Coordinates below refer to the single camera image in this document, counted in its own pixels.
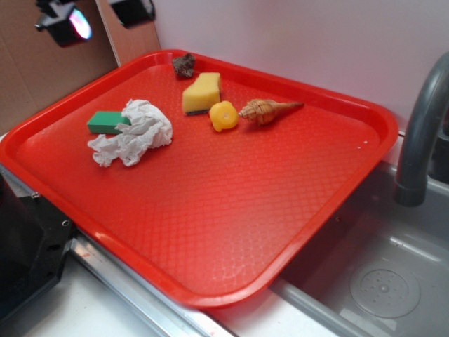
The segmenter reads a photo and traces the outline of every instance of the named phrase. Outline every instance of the red plastic tray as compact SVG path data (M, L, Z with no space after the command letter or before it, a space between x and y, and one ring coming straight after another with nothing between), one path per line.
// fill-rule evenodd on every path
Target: red plastic tray
M150 53L13 129L0 161L87 235L181 303L235 303L264 289L394 144L383 107L201 55L196 75L219 72L222 100L305 106L258 127L217 133L207 114L186 116L171 60ZM108 168L92 159L87 121L149 100L173 125L169 146Z

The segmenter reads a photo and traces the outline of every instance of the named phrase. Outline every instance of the yellow sponge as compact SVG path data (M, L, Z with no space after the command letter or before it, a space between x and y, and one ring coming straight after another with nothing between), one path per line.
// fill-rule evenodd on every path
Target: yellow sponge
M182 93L182 111L186 114L204 114L220 102L219 72L203 72Z

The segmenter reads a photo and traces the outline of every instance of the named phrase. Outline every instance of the faucet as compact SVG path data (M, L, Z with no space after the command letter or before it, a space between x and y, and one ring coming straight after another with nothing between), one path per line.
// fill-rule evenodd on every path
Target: faucet
M424 202L427 175L449 183L449 52L440 57L421 88L408 122L394 180L403 206Z

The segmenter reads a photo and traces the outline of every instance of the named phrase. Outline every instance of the sink basin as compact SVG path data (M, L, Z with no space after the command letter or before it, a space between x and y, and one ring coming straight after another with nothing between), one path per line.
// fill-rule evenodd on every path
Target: sink basin
M394 174L382 162L281 278L342 336L449 336L448 186L429 180L407 208L392 199Z

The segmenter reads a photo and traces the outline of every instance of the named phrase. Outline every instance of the white paper towel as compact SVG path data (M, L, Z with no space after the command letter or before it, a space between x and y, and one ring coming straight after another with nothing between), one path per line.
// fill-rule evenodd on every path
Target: white paper towel
M170 121L147 100L130 100L121 115L131 121L131 125L117 125L115 129L122 133L112 138L102 134L87 143L96 151L93 160L100 166L109 166L116 158L126 166L132 166L140 161L147 149L171 143L173 128Z

